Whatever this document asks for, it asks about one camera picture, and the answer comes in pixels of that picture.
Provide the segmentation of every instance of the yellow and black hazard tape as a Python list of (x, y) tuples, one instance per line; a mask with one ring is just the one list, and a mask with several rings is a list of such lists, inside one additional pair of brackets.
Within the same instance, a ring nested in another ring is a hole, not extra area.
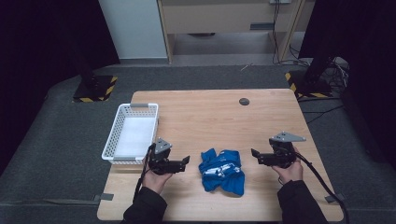
[(296, 96), (296, 98), (302, 98), (302, 97), (332, 97), (332, 93), (331, 92), (304, 92), (301, 93), (299, 92), (296, 84), (293, 81), (293, 78), (291, 77), (290, 73), (286, 73), (285, 74), (286, 80), (289, 83), (290, 89), (294, 92), (294, 95)]
[(117, 77), (112, 77), (109, 83), (109, 86), (106, 90), (106, 94), (104, 96), (99, 97), (79, 97), (74, 98), (73, 102), (75, 103), (88, 103), (88, 102), (95, 102), (95, 101), (107, 101), (110, 97), (111, 92), (113, 92), (114, 86), (116, 85)]

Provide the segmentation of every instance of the person's arm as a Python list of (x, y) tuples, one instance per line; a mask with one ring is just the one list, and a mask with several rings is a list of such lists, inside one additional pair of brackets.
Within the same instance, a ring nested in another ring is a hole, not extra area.
[(297, 159), (287, 169), (272, 167), (284, 186), (277, 193), (284, 224), (324, 224), (328, 223), (317, 201), (315, 201), (303, 181), (303, 166)]
[(161, 192), (166, 181), (172, 174), (156, 175), (147, 171), (142, 183), (142, 189), (132, 204), (123, 214), (121, 224), (157, 224), (163, 221), (166, 201)]

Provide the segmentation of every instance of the wooden desk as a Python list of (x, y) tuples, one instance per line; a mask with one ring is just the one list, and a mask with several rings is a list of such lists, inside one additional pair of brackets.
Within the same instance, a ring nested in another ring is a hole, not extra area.
[[(248, 98), (249, 105), (239, 99)], [(276, 221), (281, 210), (276, 193), (281, 188), (277, 174), (251, 156), (250, 149), (271, 153), (268, 138), (285, 131), (305, 137), (294, 145), (311, 162), (331, 188), (329, 178), (291, 90), (229, 91), (138, 91), (133, 103), (157, 103), (160, 119), (157, 137), (173, 144), (171, 160), (190, 155), (186, 172), (175, 174), (162, 196), (168, 202), (164, 220), (168, 221)], [(205, 192), (198, 165), (201, 152), (214, 148), (240, 152), (246, 175), (242, 197), (217, 188)], [(98, 217), (121, 220), (131, 205), (142, 167), (112, 165), (104, 193), (113, 201), (101, 201)], [(326, 191), (305, 167), (304, 180), (329, 221), (343, 217), (340, 207), (327, 204)]]
[[(275, 5), (270, 0), (157, 0), (165, 46), (172, 62), (177, 34), (272, 32)], [(305, 31), (315, 0), (280, 5), (276, 20), (278, 56), (285, 60), (295, 31)], [(251, 23), (270, 28), (251, 30)]]

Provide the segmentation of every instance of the white wall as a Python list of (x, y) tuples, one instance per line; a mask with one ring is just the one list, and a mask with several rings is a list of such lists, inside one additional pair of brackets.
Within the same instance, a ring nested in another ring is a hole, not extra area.
[(99, 0), (120, 59), (167, 58), (156, 0)]

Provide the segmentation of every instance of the white print on blue cloth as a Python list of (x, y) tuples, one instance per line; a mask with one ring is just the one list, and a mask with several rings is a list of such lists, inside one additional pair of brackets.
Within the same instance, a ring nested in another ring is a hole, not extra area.
[(227, 163), (220, 167), (208, 169), (207, 171), (204, 172), (204, 175), (216, 175), (219, 177), (225, 177), (227, 174), (231, 173), (233, 170), (236, 173), (239, 173), (241, 171), (241, 169), (239, 167), (236, 167), (233, 163)]

